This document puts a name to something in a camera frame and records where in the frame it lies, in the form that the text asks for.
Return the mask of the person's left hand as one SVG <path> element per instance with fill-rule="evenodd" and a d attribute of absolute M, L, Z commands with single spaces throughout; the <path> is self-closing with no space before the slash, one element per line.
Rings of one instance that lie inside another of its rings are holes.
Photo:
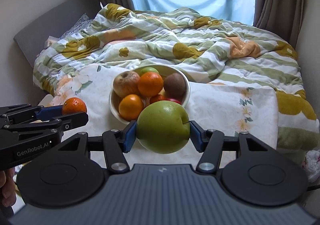
<path fill-rule="evenodd" d="M 13 179 L 14 174 L 14 168 L 1 171 L 0 174 L 1 203 L 5 207 L 11 207 L 16 202 L 15 183 Z"/>

